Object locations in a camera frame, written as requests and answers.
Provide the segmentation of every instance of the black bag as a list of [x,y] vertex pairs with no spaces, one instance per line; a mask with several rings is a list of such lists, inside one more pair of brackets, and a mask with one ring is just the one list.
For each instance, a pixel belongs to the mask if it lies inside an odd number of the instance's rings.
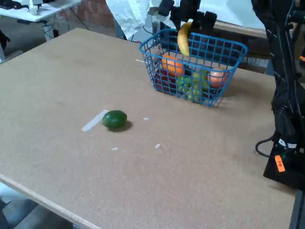
[[5,49],[7,42],[10,42],[10,39],[0,30],[0,44],[3,50]]

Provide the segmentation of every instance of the black cable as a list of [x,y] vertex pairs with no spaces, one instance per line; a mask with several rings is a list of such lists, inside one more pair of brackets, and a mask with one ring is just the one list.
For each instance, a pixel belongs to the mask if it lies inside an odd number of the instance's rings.
[[49,26],[51,26],[51,28],[50,28],[48,31],[43,31],[43,32],[44,32],[44,35],[48,36],[49,38],[54,38],[54,37],[49,36],[47,33],[54,29],[55,22],[56,22],[56,16],[54,16],[54,23],[53,23],[52,25],[47,25],[47,22],[44,22],[44,23],[43,23],[43,24],[44,24],[43,27],[49,27]]
[[60,5],[52,5],[52,6],[41,6],[41,7],[44,7],[44,8],[47,8],[47,7],[51,7],[51,8],[53,8],[53,7],[59,7],[59,8],[61,8],[61,10],[62,10],[62,12],[64,13],[64,15],[65,15],[65,18],[66,18],[66,22],[67,22],[67,31],[69,31],[70,30],[70,24],[68,23],[68,17],[67,17],[67,14],[66,14],[66,12],[65,12],[65,10],[60,6]]
[[269,158],[269,155],[264,154],[263,152],[259,151],[258,147],[259,147],[259,145],[262,144],[262,143],[271,141],[272,138],[273,138],[273,136],[274,136],[274,135],[272,135],[270,138],[261,140],[261,141],[259,141],[259,142],[256,143],[256,145],[255,145],[255,150],[256,150],[256,152],[257,152],[260,156],[264,156],[264,157]]
[[86,26],[86,24],[79,18],[79,16],[77,16],[77,14],[70,8],[70,10],[74,13],[74,15],[78,18],[78,20],[81,21],[81,23],[86,27],[87,30],[89,30],[89,28]]
[[148,32],[148,31],[144,28],[144,26],[143,26],[143,29],[145,30],[145,32],[150,33],[151,35],[153,35],[153,33],[152,33],[152,32]]

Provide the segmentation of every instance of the blue wire basket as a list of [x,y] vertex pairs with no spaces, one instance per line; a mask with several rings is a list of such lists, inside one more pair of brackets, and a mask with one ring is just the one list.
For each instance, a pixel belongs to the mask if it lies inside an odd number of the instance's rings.
[[177,31],[161,30],[140,45],[157,91],[215,106],[248,52],[239,42],[191,33],[190,56],[181,54]]

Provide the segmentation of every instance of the white table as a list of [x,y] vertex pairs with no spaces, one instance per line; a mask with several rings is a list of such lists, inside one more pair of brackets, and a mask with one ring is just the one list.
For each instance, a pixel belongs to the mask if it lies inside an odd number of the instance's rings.
[[[57,0],[54,2],[50,2],[50,3],[45,3],[45,4],[42,4],[42,7],[39,8],[37,15],[32,15],[30,13],[29,9],[27,9],[27,8],[22,8],[20,10],[15,10],[15,9],[5,10],[5,9],[0,8],[0,15],[11,17],[11,18],[16,18],[16,19],[21,19],[21,20],[26,20],[26,21],[31,21],[31,22],[40,22],[41,20],[47,20],[52,15],[55,15],[65,9],[71,8],[80,3],[81,3],[81,0]],[[45,32],[46,41],[49,41],[50,38],[53,37],[52,26],[43,26],[43,30]],[[4,52],[3,52],[2,48],[0,46],[0,63],[13,58],[14,56],[16,56],[16,55],[13,54],[13,56],[6,58],[4,56]]]

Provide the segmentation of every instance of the white tape piece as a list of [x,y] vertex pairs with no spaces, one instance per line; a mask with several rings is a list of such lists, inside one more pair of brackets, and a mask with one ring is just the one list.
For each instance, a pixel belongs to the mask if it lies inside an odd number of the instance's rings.
[[[281,144],[282,146],[286,147],[286,143],[280,138],[280,140],[278,141],[279,144]],[[290,144],[288,143],[288,148],[290,149],[295,149],[296,148],[296,144]]]
[[103,110],[100,112],[97,116],[95,116],[94,119],[92,119],[90,122],[87,123],[81,130],[86,132],[88,130],[91,130],[92,127],[94,127],[96,124],[98,124],[104,117],[104,115],[107,113],[107,110]]

